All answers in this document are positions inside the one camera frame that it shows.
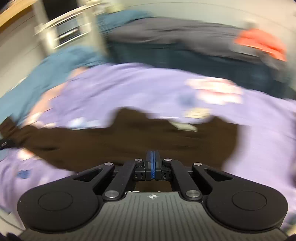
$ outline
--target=round pad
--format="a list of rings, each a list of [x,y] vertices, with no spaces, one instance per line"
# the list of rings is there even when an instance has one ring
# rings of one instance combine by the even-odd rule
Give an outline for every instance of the round pad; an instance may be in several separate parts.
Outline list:
[[[47,211],[60,211],[69,207],[73,197],[65,192],[50,192],[39,199],[39,206]]]
[[[215,182],[206,206],[217,221],[245,232],[279,227],[288,210],[280,192],[239,177]]]
[[[75,229],[91,219],[98,207],[92,186],[72,177],[31,189],[17,204],[23,223],[40,232]]]
[[[243,210],[255,211],[266,205],[266,198],[257,192],[244,191],[235,193],[232,197],[232,202]]]

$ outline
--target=pink pattern on fabric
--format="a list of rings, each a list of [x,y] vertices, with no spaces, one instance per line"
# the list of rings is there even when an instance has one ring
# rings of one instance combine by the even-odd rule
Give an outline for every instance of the pink pattern on fabric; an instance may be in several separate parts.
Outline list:
[[[203,79],[188,79],[186,84],[198,89],[197,98],[209,104],[242,103],[242,89],[227,79],[205,77]]]

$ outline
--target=brown fabric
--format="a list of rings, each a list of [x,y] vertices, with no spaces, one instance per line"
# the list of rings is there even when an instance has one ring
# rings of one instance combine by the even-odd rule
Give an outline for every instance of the brown fabric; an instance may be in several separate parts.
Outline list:
[[[145,159],[147,150],[159,150],[161,158],[176,159],[185,166],[202,162],[221,169],[235,148],[237,125],[214,117],[193,126],[197,132],[178,130],[167,120],[121,109],[108,128],[19,128],[7,118],[0,132],[50,164],[76,172],[107,161],[122,165],[128,160]]]

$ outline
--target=gray fabric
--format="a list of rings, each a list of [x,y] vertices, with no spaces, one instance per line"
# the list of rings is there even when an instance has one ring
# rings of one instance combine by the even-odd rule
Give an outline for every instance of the gray fabric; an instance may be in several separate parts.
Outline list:
[[[252,63],[264,62],[278,71],[283,69],[284,62],[271,60],[264,54],[254,54],[235,49],[234,39],[241,28],[218,23],[204,23],[196,20],[177,18],[144,18],[115,28],[108,35],[111,41],[126,43],[172,44],[183,43],[189,50],[210,56],[228,57]]]

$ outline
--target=white wall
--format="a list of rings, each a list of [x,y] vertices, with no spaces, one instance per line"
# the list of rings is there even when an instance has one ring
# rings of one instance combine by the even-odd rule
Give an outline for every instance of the white wall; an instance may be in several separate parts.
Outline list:
[[[125,7],[175,17],[246,27],[248,21],[279,37],[287,46],[290,67],[296,66],[294,0],[121,0]]]
[[[29,12],[0,33],[0,97],[45,57],[34,36],[35,26],[34,15]]]

